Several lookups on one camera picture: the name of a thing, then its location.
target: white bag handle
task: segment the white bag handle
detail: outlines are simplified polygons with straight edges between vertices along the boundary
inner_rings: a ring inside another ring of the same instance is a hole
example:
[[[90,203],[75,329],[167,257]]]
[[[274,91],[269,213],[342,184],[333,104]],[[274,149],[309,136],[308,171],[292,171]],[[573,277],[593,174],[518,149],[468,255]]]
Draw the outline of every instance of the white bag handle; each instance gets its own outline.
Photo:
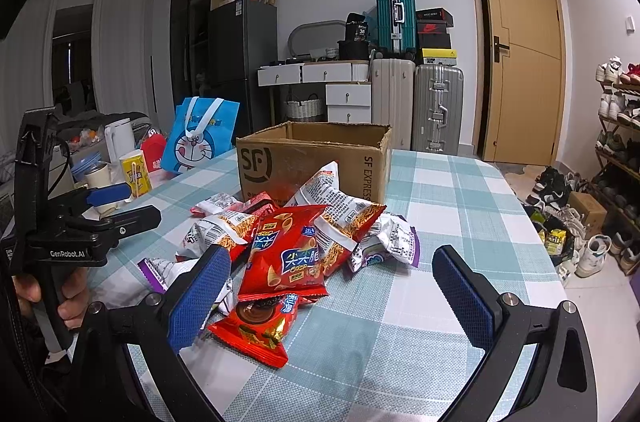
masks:
[[[189,102],[189,108],[187,109],[187,115],[185,115],[184,117],[184,134],[187,136],[187,139],[189,139],[190,141],[194,137],[197,137],[198,135],[200,135],[205,130],[205,128],[207,128],[207,125],[209,124],[209,121],[213,117],[214,113],[216,113],[216,111],[220,108],[220,105],[225,102],[224,99],[216,98],[211,104],[211,106],[209,107],[209,109],[202,116],[202,119],[198,123],[198,126],[196,126],[196,129],[192,129],[191,131],[189,131],[187,127],[189,126],[189,120],[191,119],[191,112],[193,112],[193,107],[195,106],[197,100],[198,100],[197,96],[191,98],[191,101]]]

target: teal suitcase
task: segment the teal suitcase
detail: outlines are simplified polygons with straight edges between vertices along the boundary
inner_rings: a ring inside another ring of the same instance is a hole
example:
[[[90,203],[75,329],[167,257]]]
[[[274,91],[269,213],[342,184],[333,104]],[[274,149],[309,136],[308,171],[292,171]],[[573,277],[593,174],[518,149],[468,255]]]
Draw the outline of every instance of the teal suitcase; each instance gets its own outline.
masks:
[[[376,0],[378,44],[413,59],[416,52],[415,0]]]

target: small cardboard box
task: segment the small cardboard box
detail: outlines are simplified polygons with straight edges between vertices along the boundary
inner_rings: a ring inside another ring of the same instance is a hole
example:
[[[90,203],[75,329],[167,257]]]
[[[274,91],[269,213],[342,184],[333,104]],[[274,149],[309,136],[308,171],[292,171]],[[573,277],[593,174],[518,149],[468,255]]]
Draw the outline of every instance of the small cardboard box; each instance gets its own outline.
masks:
[[[580,213],[582,224],[587,229],[587,239],[601,232],[607,210],[594,197],[588,193],[572,191],[569,195],[569,207]]]
[[[236,141],[245,200],[266,191],[285,204],[316,171],[338,161],[340,190],[384,203],[390,126],[284,123]]]

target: metal screw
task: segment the metal screw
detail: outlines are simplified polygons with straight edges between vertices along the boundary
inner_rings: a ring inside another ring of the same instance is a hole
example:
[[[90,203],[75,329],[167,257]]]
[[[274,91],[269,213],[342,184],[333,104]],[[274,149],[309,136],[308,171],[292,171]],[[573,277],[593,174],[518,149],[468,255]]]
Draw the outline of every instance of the metal screw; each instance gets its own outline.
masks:
[[[518,303],[520,303],[518,296],[516,296],[516,294],[511,292],[506,292],[502,294],[502,301],[503,303],[505,303],[506,305],[509,305],[510,307],[514,307]]]
[[[99,301],[94,301],[86,309],[90,314],[97,314],[100,310],[102,310],[102,303]]]
[[[571,301],[564,301],[564,303],[562,303],[562,308],[570,314],[573,314],[577,310],[577,307]]]
[[[145,297],[145,303],[150,307],[156,306],[161,301],[162,301],[162,294],[159,294],[158,292],[152,292],[147,297]]]

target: refrigerator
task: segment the refrigerator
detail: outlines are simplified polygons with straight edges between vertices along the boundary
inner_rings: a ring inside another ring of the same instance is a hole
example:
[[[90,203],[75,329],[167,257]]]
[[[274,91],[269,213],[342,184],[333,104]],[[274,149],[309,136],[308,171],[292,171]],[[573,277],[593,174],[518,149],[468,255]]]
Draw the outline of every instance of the refrigerator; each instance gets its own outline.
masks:
[[[258,68],[278,59],[277,9],[235,0],[209,14],[209,74],[205,97],[240,103],[232,142],[271,126],[269,89]]]

